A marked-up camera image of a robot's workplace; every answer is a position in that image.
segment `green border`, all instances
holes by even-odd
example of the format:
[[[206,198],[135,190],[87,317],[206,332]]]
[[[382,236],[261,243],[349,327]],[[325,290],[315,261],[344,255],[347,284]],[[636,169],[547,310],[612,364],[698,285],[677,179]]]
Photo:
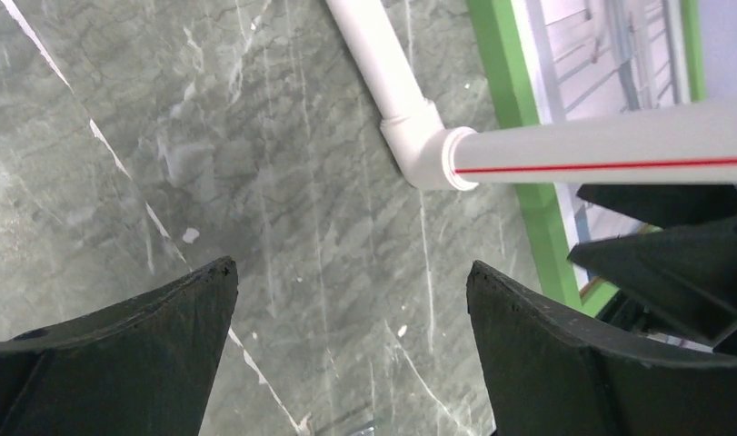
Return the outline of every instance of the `green border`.
[[[538,124],[512,1],[468,0],[467,5],[500,128]],[[550,183],[518,184],[515,191],[543,294],[581,310],[580,289],[566,260],[569,244],[555,187]]]
[[[681,14],[689,94],[693,102],[699,102],[708,96],[708,91],[705,88],[705,70],[702,67],[700,8],[697,0],[681,0]]]

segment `pipe fitting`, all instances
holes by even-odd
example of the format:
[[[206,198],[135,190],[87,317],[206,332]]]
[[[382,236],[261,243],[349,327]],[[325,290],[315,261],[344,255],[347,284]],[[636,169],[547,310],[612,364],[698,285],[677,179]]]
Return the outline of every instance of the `pipe fitting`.
[[[380,128],[400,171],[414,187],[423,191],[470,191],[478,185],[453,171],[456,146],[475,131],[469,127],[445,129],[432,101],[425,99],[408,116],[382,120]]]

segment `red line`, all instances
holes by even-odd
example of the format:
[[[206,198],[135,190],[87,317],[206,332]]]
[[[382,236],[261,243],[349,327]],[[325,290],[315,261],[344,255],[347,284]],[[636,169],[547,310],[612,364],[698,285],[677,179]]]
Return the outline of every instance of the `red line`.
[[[646,170],[650,168],[681,168],[704,166],[737,166],[737,157],[717,159],[687,159],[675,161],[643,161],[613,163],[570,163],[566,165],[505,166],[492,168],[461,168],[455,174],[474,173],[535,173],[540,171],[595,171],[595,170]]]

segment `black object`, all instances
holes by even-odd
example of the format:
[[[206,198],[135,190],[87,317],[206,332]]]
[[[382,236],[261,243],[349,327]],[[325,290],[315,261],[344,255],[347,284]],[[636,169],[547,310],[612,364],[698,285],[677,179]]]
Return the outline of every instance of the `black object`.
[[[737,216],[585,243],[569,258],[682,337],[737,354]]]
[[[502,436],[737,435],[737,357],[624,332],[481,262],[467,305]]]
[[[584,184],[577,196],[663,229],[737,215],[732,184]]]
[[[237,298],[219,259],[0,342],[0,435],[196,435]]]

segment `gray floor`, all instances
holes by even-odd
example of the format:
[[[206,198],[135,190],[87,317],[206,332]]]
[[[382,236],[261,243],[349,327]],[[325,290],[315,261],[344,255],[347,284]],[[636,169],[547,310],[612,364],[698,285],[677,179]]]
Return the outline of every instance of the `gray floor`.
[[[324,2],[15,2],[55,69],[0,3],[0,340],[229,254],[202,434],[487,434],[464,279],[539,287],[513,188],[409,186]],[[385,4],[444,121],[493,129],[464,0]]]

